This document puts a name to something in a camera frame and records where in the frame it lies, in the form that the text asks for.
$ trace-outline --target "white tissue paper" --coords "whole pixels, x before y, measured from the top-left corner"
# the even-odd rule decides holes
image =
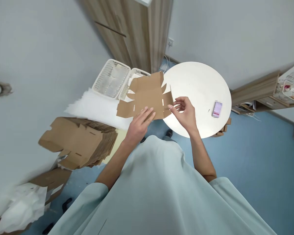
[[[118,129],[127,130],[133,117],[118,117],[118,104],[119,100],[105,97],[89,88],[88,91],[84,92],[82,98],[70,104],[65,112],[78,118],[87,118]]]
[[[25,183],[15,188],[11,203],[0,220],[0,234],[24,230],[44,213],[47,187]]]

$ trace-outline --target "round tabletop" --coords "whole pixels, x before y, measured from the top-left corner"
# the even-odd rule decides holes
[[[223,77],[208,65],[199,62],[184,62],[170,68],[164,74],[167,83],[165,92],[171,87],[172,97],[188,96],[195,107],[196,123],[201,138],[207,138],[220,131],[231,113],[231,94]],[[214,103],[222,103],[219,118],[212,116]],[[165,123],[179,135],[189,138],[184,127],[171,114]]]

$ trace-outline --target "plastic crate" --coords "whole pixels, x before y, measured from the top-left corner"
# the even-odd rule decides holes
[[[124,100],[124,101],[131,101],[132,99],[128,98],[126,96],[127,93],[134,93],[131,90],[129,90],[130,84],[133,80],[134,77],[141,77],[141,76],[150,76],[150,73],[147,73],[143,70],[137,69],[137,68],[133,68],[130,73],[128,74],[122,88],[121,88],[121,92],[119,94],[119,99],[120,100]]]
[[[118,99],[119,93],[131,68],[127,65],[109,59],[99,73],[92,89],[104,96]]]

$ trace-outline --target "electrical outlet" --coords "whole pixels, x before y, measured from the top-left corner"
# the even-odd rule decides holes
[[[169,46],[173,46],[173,42],[174,42],[174,40],[172,38],[168,39],[168,45]]]

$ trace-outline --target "stack of flattened cardboard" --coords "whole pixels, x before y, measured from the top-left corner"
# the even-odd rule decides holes
[[[59,164],[70,170],[101,163],[117,138],[114,127],[88,119],[57,117],[39,140],[51,152],[60,152]]]
[[[51,201],[53,201],[61,194],[71,173],[71,171],[56,168],[31,179],[29,182],[39,185],[41,187],[48,187],[45,203],[45,205],[48,205]],[[29,224],[24,230],[18,230],[11,233],[3,233],[3,235],[18,235],[23,233],[25,230],[28,230],[30,226],[31,224]]]
[[[164,93],[167,84],[163,87],[163,72],[157,72],[150,75],[150,77],[142,76],[133,78],[129,89],[134,94],[127,93],[128,98],[132,99],[131,102],[120,100],[117,108],[117,116],[129,118],[134,117],[146,106],[154,108],[156,119],[164,119],[171,114],[168,105],[173,105],[173,98],[171,91]]]
[[[228,121],[226,122],[225,126],[218,131],[216,134],[214,134],[212,137],[220,137],[224,135],[224,132],[226,132],[228,130],[228,125],[231,125],[231,118],[228,119]]]

